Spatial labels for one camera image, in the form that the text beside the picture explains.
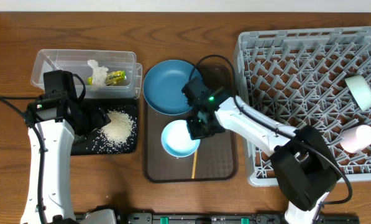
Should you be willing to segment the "light blue bowl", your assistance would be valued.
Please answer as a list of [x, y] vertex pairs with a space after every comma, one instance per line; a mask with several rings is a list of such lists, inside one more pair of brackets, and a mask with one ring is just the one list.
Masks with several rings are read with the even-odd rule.
[[200, 139], [191, 139], [184, 119], [178, 119], [167, 124], [161, 134], [162, 147], [173, 157], [192, 155], [199, 148], [200, 142]]

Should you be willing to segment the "white rice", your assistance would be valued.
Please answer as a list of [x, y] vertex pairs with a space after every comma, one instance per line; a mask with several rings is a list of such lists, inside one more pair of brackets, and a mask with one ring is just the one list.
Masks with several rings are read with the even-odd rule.
[[92, 151], [97, 154], [125, 154], [135, 149], [136, 120], [120, 110], [109, 110], [111, 122], [97, 131]]

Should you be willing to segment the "white tissue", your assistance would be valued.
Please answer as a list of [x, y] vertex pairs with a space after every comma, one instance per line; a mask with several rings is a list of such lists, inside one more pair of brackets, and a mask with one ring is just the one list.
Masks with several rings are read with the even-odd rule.
[[104, 66], [100, 67], [95, 60], [88, 60], [88, 65], [93, 71], [92, 76], [88, 78], [88, 85], [105, 86], [109, 69]]

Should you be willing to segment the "wooden chopstick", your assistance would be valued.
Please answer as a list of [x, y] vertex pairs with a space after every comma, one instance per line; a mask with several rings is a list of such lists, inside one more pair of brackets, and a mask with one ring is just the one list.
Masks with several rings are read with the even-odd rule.
[[197, 159], [198, 159], [198, 150], [196, 150], [193, 154], [193, 166], [192, 166], [192, 172], [191, 172], [191, 179], [195, 179], [195, 176], [196, 176]]

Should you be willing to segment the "yellow green snack wrapper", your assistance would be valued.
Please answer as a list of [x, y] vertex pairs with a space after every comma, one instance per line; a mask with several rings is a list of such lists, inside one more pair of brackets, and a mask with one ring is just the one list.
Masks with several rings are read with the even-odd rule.
[[119, 82], [126, 80], [126, 72], [125, 71], [114, 71], [109, 72], [106, 78], [106, 85], [117, 85]]

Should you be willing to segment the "dark blue plate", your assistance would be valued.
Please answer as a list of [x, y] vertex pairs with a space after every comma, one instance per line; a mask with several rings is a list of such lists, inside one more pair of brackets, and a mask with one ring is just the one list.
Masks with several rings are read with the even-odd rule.
[[185, 114], [191, 110], [182, 88], [189, 76], [202, 78], [194, 65], [184, 60], [165, 60], [154, 65], [144, 79], [144, 98], [155, 111], [166, 115]]

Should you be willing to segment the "pink cup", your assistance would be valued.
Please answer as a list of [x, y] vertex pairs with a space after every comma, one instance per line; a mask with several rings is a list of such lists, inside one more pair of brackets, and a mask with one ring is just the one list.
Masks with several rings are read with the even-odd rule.
[[357, 153], [371, 145], [371, 127], [362, 124], [343, 131], [341, 147], [349, 153]]

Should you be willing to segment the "mint green bowl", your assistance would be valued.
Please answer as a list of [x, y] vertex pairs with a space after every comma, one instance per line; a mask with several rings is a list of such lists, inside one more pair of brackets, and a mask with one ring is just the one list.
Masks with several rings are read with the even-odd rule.
[[345, 79], [351, 95], [362, 111], [371, 107], [371, 89], [362, 75], [356, 75]]

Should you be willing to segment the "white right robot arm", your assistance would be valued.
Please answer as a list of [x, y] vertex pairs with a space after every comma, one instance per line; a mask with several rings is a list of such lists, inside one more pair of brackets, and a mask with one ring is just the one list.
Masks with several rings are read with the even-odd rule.
[[289, 204], [287, 223], [314, 223], [324, 199], [341, 178], [339, 166], [321, 133], [276, 122], [223, 90], [182, 89], [195, 110], [186, 122], [192, 139], [233, 131], [269, 157], [278, 185]]

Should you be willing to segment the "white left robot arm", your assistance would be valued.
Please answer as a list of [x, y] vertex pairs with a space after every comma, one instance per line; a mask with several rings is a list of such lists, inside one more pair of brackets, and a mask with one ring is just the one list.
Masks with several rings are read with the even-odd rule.
[[70, 157], [76, 136], [110, 122], [92, 103], [56, 98], [29, 103], [25, 111], [31, 146], [30, 178], [21, 223], [75, 223]]

